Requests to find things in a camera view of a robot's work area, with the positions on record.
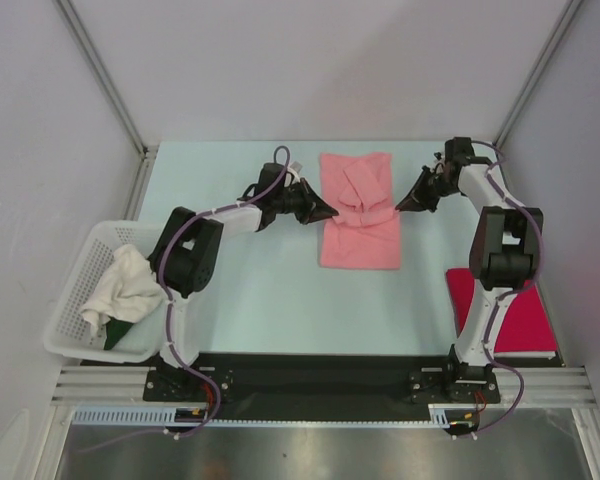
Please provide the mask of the pink t shirt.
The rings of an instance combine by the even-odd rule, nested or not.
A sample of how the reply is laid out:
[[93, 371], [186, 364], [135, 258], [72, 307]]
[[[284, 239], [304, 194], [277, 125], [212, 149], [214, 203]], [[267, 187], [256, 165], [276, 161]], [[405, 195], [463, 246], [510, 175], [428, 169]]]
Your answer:
[[324, 225], [320, 265], [397, 270], [401, 227], [393, 199], [392, 155], [320, 155], [322, 197], [338, 215]]

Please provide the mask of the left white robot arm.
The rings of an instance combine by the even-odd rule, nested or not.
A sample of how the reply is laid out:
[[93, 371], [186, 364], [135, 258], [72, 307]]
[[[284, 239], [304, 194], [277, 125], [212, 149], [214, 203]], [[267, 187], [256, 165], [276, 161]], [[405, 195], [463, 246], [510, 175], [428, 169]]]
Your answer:
[[194, 397], [201, 387], [201, 376], [189, 368], [200, 349], [188, 338], [187, 310], [194, 294], [210, 283], [221, 242], [242, 233], [267, 228], [279, 215], [292, 214], [307, 225], [338, 215], [304, 178], [289, 185], [253, 183], [236, 202], [196, 213], [185, 207], [175, 208], [149, 256], [156, 281], [165, 289], [165, 344], [162, 360], [173, 366], [166, 387], [177, 398]]

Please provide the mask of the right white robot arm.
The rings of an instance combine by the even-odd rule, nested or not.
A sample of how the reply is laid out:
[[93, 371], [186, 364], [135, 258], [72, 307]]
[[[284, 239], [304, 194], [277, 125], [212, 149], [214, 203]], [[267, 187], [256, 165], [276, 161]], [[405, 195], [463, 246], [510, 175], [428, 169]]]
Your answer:
[[433, 212], [442, 198], [461, 194], [479, 213], [469, 253], [474, 294], [453, 345], [459, 363], [472, 367], [493, 362], [506, 313], [513, 300], [537, 282], [544, 260], [544, 213], [511, 194], [500, 166], [499, 162], [424, 166], [396, 206], [400, 212]]

